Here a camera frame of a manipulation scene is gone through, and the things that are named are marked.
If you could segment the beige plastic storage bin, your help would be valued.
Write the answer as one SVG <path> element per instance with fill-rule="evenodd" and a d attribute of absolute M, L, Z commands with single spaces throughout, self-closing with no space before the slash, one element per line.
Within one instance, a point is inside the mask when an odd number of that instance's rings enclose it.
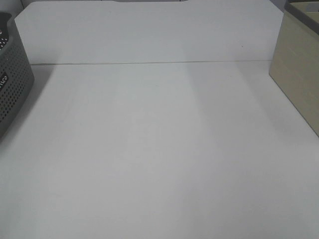
<path fill-rule="evenodd" d="M 319 2 L 288 0 L 269 75 L 319 132 Z"/>

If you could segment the grey perforated plastic basket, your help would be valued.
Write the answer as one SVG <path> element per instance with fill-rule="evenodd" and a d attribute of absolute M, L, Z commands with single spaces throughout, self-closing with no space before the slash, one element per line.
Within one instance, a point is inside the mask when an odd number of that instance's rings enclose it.
<path fill-rule="evenodd" d="M 34 83 L 15 16 L 0 13 L 0 135 L 3 136 L 19 113 Z"/>

